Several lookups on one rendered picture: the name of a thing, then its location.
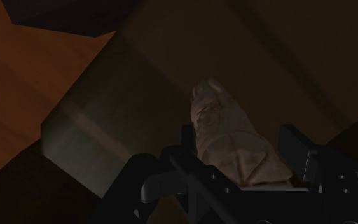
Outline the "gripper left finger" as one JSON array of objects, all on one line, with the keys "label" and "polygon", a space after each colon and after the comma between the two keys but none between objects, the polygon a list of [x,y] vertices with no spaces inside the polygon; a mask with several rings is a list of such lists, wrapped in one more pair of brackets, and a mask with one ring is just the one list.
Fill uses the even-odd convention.
[{"label": "gripper left finger", "polygon": [[181,129],[181,144],[159,158],[136,154],[109,187],[88,224],[146,224],[161,198],[172,196],[188,224],[240,224],[234,200],[241,190],[214,166],[197,159],[192,125]]}]

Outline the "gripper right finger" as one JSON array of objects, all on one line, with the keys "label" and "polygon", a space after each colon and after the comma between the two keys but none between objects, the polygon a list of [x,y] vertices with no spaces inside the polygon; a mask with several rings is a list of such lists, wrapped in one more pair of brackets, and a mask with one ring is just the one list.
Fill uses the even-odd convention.
[{"label": "gripper right finger", "polygon": [[338,150],[318,145],[291,124],[280,126],[278,150],[301,181],[318,197],[318,224],[358,224],[358,175]]}]

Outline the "beige wrinkled figure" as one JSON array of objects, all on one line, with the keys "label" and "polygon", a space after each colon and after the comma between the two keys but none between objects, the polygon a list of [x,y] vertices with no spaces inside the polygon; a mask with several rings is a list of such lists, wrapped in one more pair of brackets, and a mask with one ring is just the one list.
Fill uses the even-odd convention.
[{"label": "beige wrinkled figure", "polygon": [[193,87],[191,121],[197,157],[239,187],[292,187],[290,169],[216,80]]}]

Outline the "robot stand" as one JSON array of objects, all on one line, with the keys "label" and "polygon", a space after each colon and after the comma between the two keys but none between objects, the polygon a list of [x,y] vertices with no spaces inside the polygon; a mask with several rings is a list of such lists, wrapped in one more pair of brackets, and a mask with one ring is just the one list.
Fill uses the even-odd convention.
[{"label": "robot stand", "polygon": [[142,0],[1,0],[12,24],[98,37],[116,31]]}]

